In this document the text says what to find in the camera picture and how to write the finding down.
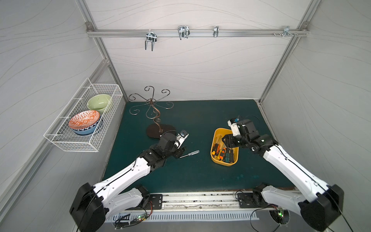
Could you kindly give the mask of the yellow plastic storage tray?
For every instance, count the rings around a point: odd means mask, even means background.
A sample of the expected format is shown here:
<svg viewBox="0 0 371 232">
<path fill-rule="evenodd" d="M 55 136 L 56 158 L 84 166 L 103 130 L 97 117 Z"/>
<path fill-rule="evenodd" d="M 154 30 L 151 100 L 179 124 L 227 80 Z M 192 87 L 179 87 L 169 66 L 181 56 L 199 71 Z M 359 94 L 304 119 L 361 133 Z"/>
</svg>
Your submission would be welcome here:
<svg viewBox="0 0 371 232">
<path fill-rule="evenodd" d="M 224 139 L 225 135 L 232 135 L 232 131 L 224 128 L 215 130 L 210 156 L 214 163 L 230 167 L 238 161 L 239 148 L 229 148 L 231 140 Z"/>
</svg>

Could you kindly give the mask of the green black screwdriver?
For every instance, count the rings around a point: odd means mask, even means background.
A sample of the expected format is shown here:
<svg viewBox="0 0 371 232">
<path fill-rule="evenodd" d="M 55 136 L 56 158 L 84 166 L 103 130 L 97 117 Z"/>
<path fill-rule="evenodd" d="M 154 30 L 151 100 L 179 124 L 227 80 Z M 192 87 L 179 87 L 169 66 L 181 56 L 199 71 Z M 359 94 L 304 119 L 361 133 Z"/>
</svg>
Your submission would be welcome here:
<svg viewBox="0 0 371 232">
<path fill-rule="evenodd" d="M 224 158 L 225 163 L 230 163 L 230 149 L 226 148 L 226 154 Z"/>
</svg>

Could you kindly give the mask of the orange black screwdriver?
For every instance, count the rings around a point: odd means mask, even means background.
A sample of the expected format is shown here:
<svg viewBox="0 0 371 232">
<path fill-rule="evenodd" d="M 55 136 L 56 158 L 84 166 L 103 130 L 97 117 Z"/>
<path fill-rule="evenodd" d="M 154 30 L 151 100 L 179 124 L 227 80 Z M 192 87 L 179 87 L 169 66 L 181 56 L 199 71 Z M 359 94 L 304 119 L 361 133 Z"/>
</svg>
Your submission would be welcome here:
<svg viewBox="0 0 371 232">
<path fill-rule="evenodd" d="M 225 154 L 226 154 L 226 148 L 220 149 L 219 154 L 218 154 L 218 159 L 223 161 L 225 158 Z"/>
</svg>

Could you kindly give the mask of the small grey clear screwdriver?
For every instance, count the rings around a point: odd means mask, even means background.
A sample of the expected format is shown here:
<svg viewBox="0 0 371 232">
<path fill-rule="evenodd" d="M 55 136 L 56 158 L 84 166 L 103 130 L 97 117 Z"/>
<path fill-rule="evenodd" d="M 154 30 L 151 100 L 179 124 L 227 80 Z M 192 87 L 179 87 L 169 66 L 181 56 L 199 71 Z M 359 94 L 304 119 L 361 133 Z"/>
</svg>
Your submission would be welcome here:
<svg viewBox="0 0 371 232">
<path fill-rule="evenodd" d="M 196 154 L 199 154 L 199 153 L 200 153 L 200 151 L 196 150 L 196 151 L 193 151 L 193 152 L 190 152 L 186 155 L 181 156 L 180 159 L 185 158 L 185 157 L 189 157 L 189 156 L 193 156 L 193 155 L 196 155 Z"/>
</svg>

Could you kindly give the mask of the black yellow-capped screwdriver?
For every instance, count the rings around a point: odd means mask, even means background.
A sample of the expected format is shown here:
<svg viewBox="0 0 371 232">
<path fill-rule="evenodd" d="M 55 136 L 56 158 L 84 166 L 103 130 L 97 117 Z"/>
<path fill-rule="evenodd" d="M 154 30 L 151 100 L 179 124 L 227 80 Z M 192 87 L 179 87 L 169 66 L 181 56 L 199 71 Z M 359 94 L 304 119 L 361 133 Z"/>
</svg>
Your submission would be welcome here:
<svg viewBox="0 0 371 232">
<path fill-rule="evenodd" d="M 234 163 L 234 151 L 230 149 L 230 163 Z"/>
</svg>

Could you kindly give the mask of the black yellow large screwdriver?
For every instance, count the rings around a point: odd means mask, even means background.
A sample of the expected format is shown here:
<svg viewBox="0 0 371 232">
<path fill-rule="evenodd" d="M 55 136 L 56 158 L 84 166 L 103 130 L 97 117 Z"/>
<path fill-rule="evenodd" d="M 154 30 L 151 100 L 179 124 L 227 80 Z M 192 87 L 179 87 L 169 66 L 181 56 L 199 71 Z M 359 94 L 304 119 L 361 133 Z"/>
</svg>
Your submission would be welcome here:
<svg viewBox="0 0 371 232">
<path fill-rule="evenodd" d="M 211 152 L 211 154 L 212 154 L 213 156 L 217 155 L 218 152 L 219 152 L 221 138 L 222 138 L 222 136 L 219 135 L 218 138 L 217 138 L 217 140 L 216 140 L 216 143 L 213 145 L 212 152 Z"/>
</svg>

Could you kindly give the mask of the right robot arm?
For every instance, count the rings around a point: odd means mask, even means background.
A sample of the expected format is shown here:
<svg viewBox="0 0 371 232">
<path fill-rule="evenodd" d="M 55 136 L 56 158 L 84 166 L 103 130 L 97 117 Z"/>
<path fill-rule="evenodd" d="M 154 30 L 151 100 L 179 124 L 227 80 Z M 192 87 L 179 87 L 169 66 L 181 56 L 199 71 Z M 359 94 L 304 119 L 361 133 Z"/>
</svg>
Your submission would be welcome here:
<svg viewBox="0 0 371 232">
<path fill-rule="evenodd" d="M 330 186 L 316 177 L 271 136 L 260 135 L 253 121 L 232 118 L 228 121 L 232 133 L 222 141 L 229 148 L 247 148 L 276 167 L 299 193 L 261 184 L 254 189 L 256 199 L 267 205 L 281 206 L 300 215 L 314 230 L 324 232 L 343 214 L 345 192 L 338 185 Z"/>
</svg>

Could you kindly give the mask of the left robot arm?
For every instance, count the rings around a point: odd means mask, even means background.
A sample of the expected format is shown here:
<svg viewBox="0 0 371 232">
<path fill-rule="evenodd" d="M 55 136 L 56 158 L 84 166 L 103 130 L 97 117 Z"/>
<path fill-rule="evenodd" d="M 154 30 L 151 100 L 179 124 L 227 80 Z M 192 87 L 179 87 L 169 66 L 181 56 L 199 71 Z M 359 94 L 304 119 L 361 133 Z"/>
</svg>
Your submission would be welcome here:
<svg viewBox="0 0 371 232">
<path fill-rule="evenodd" d="M 144 207 L 148 202 L 149 192 L 144 187 L 127 187 L 163 167 L 169 157 L 180 158 L 185 149 L 181 147 L 189 134 L 185 130 L 177 135 L 165 133 L 157 144 L 143 151 L 133 163 L 110 178 L 91 185 L 82 185 L 73 200 L 69 213 L 77 231 L 95 232 L 110 216 L 134 207 Z"/>
</svg>

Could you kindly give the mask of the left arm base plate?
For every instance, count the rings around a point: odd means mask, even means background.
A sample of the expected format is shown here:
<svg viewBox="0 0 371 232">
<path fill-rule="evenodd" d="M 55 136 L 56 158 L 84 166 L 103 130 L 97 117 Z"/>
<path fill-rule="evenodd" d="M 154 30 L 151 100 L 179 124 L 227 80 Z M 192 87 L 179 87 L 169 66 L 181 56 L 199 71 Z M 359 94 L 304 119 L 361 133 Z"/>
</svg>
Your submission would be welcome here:
<svg viewBox="0 0 371 232">
<path fill-rule="evenodd" d="M 141 210 L 142 208 L 144 208 L 147 212 L 151 210 L 160 210 L 162 209 L 162 203 L 162 194 L 150 194 L 145 196 L 137 207 L 132 207 L 128 210 Z"/>
</svg>

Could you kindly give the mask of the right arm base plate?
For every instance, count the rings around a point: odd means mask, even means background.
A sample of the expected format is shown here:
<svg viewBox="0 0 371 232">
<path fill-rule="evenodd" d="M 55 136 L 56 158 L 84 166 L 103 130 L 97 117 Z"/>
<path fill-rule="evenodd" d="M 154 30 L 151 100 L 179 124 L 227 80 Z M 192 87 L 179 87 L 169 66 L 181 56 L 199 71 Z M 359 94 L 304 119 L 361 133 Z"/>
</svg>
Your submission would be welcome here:
<svg viewBox="0 0 371 232">
<path fill-rule="evenodd" d="M 252 192 L 237 191 L 235 198 L 238 201 L 239 208 L 260 208 L 256 196 Z"/>
</svg>

